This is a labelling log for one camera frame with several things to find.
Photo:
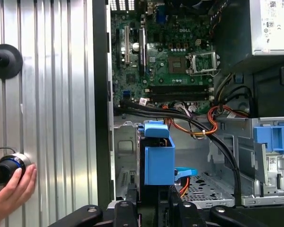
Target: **dell logo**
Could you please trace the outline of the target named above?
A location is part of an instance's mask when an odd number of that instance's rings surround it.
[[[190,32],[190,29],[187,28],[180,28],[179,32]]]

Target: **green circuit board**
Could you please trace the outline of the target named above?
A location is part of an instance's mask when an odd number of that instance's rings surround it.
[[[124,63],[125,26],[131,29],[129,36],[129,64]],[[133,52],[137,42],[132,29],[139,29],[140,22],[133,14],[112,15],[112,66],[114,104],[124,97],[124,91],[130,93],[133,102],[147,97],[149,86],[213,85],[213,77],[208,73],[189,75],[190,62],[187,55],[208,52],[212,45],[208,41],[209,21],[206,17],[172,18],[164,25],[155,20],[146,21],[147,67],[143,77],[139,73],[139,54]],[[196,58],[198,70],[210,69],[212,59],[206,56]],[[208,100],[185,100],[195,104],[197,113],[203,114],[210,108]]]

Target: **pci slot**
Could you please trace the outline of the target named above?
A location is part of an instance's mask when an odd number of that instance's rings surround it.
[[[124,41],[125,41],[125,63],[129,64],[129,26],[124,27]]]
[[[140,76],[144,76],[146,72],[146,36],[145,36],[145,28],[142,27],[139,29],[139,72]]]

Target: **black rubber mount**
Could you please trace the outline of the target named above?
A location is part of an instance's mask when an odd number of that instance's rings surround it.
[[[9,64],[6,67],[0,66],[0,79],[11,79],[22,70],[22,55],[16,47],[9,44],[0,44],[0,51],[9,57]]]

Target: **finger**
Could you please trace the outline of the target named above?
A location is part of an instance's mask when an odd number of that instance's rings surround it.
[[[32,175],[33,175],[33,172],[34,172],[35,169],[36,169],[35,165],[30,165],[26,169],[26,171],[25,171],[23,177],[21,178],[21,181],[18,184],[15,192],[9,197],[8,202],[15,203],[19,199],[19,197],[24,193],[24,191],[28,187],[28,184],[29,184],[29,182],[32,178]]]
[[[16,206],[17,207],[19,207],[23,203],[25,203],[32,196],[32,194],[34,193],[36,178],[37,178],[37,170],[34,169],[32,177],[31,177],[31,179],[29,181],[29,184],[28,184],[26,190],[24,191],[24,193],[20,196],[20,198],[16,202]]]
[[[21,178],[22,169],[18,168],[8,184],[0,191],[0,202],[7,200],[16,190],[19,180]]]

